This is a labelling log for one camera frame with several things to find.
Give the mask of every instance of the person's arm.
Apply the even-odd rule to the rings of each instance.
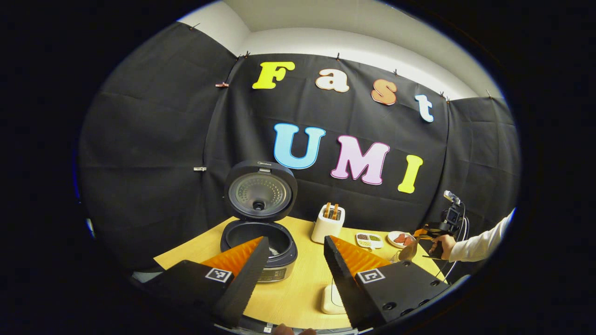
[[[477,262],[488,258],[501,242],[514,212],[515,209],[491,230],[485,231],[478,236],[470,237],[466,241],[455,243],[453,249],[451,249],[449,261]]]

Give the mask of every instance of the wooden table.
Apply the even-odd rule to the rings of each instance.
[[[219,242],[224,228],[234,220],[236,218],[229,218],[196,238],[155,257],[155,261],[164,269],[168,269],[184,259],[200,263],[216,256],[221,252]],[[277,222],[292,234],[298,248],[298,258],[287,279],[256,285],[244,314],[273,324],[283,322],[294,328],[351,327],[346,314],[325,314],[321,311],[323,289],[331,284],[332,276],[323,255],[323,245],[311,240],[314,222],[289,217]],[[342,228],[339,238],[356,244],[357,232],[370,232],[383,238],[383,248],[372,251],[382,258],[389,260],[401,250],[389,244],[387,232]],[[424,258],[423,255],[427,253],[419,247],[412,261],[433,276],[440,272],[434,261]],[[445,280],[441,273],[437,277]]]

